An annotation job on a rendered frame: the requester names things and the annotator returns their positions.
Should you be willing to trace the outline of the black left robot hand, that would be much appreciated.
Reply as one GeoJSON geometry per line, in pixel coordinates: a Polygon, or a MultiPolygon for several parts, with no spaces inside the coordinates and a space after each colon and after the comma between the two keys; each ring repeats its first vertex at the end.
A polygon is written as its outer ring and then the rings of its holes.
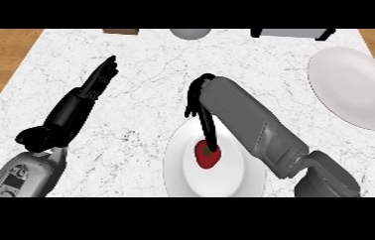
{"type": "Polygon", "coordinates": [[[14,141],[29,152],[39,153],[69,145],[86,122],[94,102],[116,74],[114,56],[110,56],[94,69],[82,86],[75,87],[63,96],[42,125],[17,134],[14,141]]]}

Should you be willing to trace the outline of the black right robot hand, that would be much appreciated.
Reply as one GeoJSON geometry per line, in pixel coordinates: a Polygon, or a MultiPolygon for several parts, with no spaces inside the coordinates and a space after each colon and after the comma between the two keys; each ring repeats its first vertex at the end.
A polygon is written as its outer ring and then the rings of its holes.
{"type": "Polygon", "coordinates": [[[203,87],[213,79],[212,73],[203,73],[190,83],[187,89],[187,106],[184,109],[184,117],[199,116],[200,127],[203,131],[205,141],[210,152],[216,151],[216,135],[212,115],[199,101],[203,87]]]}

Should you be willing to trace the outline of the red tomato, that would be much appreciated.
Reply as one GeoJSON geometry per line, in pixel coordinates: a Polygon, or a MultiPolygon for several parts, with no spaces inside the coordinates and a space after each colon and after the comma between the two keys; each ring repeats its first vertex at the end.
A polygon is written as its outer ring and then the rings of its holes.
{"type": "Polygon", "coordinates": [[[221,150],[212,152],[205,140],[200,140],[194,145],[194,159],[203,170],[210,169],[221,159],[221,150]]]}

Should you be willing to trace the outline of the white plate with deep well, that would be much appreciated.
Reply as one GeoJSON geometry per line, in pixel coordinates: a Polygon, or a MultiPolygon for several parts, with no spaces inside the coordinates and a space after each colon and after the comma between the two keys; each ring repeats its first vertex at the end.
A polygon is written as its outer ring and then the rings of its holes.
{"type": "Polygon", "coordinates": [[[205,139],[199,118],[176,128],[163,157],[163,182],[169,196],[259,197],[265,188],[265,166],[249,154],[219,119],[213,117],[221,159],[203,170],[194,159],[194,145],[205,139]]]}

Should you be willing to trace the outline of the white flat plate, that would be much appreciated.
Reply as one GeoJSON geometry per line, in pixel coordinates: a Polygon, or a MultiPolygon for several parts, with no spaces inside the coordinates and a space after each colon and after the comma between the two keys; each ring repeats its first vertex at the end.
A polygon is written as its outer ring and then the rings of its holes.
{"type": "Polygon", "coordinates": [[[306,79],[327,110],[375,131],[375,59],[355,50],[327,48],[309,58],[306,79]]]}

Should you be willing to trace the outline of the brown wooden block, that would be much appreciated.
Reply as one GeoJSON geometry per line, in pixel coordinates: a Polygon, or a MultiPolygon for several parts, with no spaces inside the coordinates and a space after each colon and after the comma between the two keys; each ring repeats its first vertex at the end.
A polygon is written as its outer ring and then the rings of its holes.
{"type": "Polygon", "coordinates": [[[101,29],[106,34],[137,35],[138,29],[101,29]]]}

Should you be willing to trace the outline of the grey round bowl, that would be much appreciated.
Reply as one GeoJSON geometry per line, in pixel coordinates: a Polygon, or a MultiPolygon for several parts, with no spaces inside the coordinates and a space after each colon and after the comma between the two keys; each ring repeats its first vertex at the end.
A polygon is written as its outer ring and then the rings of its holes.
{"type": "Polygon", "coordinates": [[[171,29],[171,34],[182,40],[199,40],[210,32],[209,29],[171,29]]]}

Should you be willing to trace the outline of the grey and black appliance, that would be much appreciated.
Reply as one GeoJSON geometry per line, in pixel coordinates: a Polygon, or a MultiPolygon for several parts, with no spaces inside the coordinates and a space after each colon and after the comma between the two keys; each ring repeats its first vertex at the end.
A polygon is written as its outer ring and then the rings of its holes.
{"type": "Polygon", "coordinates": [[[334,29],[250,29],[250,37],[259,36],[311,38],[324,41],[334,33],[334,29]]]}

